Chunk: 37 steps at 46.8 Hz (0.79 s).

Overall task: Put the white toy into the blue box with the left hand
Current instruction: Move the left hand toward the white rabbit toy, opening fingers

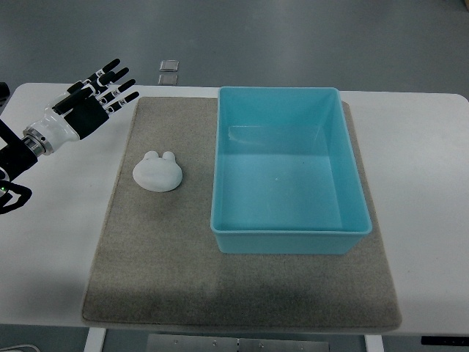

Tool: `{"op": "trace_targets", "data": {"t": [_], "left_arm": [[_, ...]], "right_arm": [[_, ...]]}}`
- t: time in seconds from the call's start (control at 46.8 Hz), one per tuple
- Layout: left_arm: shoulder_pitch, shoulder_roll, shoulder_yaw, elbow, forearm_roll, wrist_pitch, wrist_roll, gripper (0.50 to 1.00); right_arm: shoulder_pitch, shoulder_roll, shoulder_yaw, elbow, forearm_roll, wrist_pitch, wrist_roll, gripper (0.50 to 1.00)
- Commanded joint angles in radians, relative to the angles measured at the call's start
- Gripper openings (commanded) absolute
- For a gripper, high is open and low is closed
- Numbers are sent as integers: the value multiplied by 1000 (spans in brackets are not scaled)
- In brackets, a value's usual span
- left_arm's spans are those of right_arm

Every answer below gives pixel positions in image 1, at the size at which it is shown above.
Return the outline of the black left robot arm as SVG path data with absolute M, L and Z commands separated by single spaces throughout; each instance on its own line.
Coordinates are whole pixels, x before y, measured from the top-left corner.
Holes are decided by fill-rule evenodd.
M 32 190 L 14 183 L 18 176 L 37 163 L 36 143 L 28 136 L 19 138 L 1 121 L 1 215 L 23 207 L 32 197 Z

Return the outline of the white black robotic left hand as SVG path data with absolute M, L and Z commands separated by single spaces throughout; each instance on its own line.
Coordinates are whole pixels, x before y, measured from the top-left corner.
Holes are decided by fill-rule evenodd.
M 135 80 L 118 84 L 129 72 L 126 67 L 115 71 L 119 63 L 119 59 L 110 61 L 54 98 L 45 107 L 43 117 L 23 131 L 26 146 L 37 156 L 55 153 L 67 142 L 85 139 L 135 100 L 139 93 L 128 91 Z

